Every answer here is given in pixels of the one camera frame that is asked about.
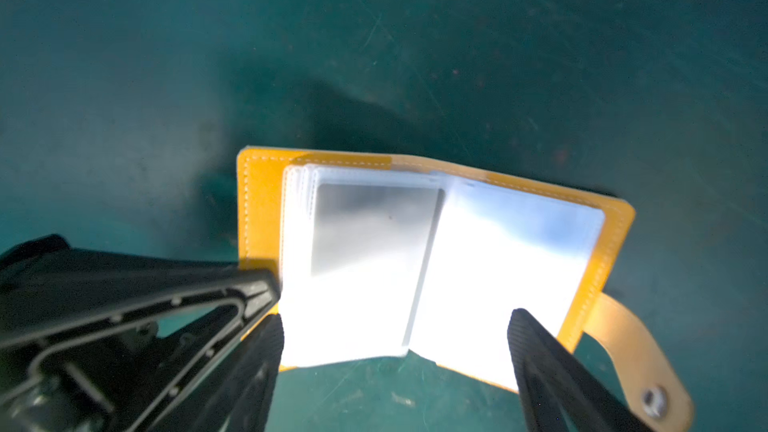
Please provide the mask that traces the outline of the yellow leather card holder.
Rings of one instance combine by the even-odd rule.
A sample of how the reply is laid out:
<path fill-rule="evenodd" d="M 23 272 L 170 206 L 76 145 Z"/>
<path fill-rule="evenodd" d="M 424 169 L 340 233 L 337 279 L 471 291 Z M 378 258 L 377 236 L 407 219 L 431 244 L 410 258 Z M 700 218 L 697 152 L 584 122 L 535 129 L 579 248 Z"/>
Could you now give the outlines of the yellow leather card holder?
<path fill-rule="evenodd" d="M 444 197 L 421 266 L 386 259 L 313 276 L 321 184 L 434 187 Z M 635 218 L 624 200 L 436 159 L 248 147 L 237 158 L 243 264 L 272 260 L 284 323 L 282 370 L 415 353 L 509 390 L 507 340 L 527 310 L 574 356 L 583 335 L 613 362 L 630 412 L 685 431 L 694 404 L 642 321 L 604 292 Z"/>

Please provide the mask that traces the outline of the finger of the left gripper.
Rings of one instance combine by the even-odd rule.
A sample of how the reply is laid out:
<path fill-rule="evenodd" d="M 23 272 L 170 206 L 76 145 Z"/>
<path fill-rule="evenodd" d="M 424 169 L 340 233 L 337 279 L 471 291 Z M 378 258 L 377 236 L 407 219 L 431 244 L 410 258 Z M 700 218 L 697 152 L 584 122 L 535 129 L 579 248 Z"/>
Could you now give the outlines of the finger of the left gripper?
<path fill-rule="evenodd" d="M 272 272 L 74 248 L 1 256 L 1 427 L 163 431 L 280 297 Z"/>

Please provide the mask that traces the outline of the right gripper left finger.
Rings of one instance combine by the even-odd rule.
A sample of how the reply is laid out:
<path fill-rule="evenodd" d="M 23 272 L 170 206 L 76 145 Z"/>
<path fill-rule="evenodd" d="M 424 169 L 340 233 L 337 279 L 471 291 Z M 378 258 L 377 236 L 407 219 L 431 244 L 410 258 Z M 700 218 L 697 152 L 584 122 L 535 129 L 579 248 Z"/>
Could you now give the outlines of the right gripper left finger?
<path fill-rule="evenodd" d="M 163 431 L 263 431 L 278 377 L 284 332 L 267 316 L 177 408 Z"/>

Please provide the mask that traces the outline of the silver credit card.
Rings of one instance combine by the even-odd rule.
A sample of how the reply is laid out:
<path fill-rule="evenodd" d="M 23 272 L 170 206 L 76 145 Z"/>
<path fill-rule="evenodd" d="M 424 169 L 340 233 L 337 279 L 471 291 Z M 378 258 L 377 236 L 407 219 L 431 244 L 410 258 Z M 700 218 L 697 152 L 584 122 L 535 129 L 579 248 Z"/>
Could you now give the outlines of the silver credit card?
<path fill-rule="evenodd" d="M 386 259 L 421 266 L 444 193 L 434 187 L 321 184 L 314 207 L 311 274 L 367 269 Z"/>

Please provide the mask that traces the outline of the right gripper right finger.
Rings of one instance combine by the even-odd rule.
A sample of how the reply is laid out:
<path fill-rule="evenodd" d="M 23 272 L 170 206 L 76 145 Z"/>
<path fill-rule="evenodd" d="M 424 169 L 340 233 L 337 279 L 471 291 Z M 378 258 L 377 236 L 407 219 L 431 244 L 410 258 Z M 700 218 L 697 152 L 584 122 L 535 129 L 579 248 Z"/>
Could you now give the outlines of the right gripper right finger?
<path fill-rule="evenodd" d="M 529 431 L 648 431 L 527 310 L 507 330 L 518 393 Z"/>

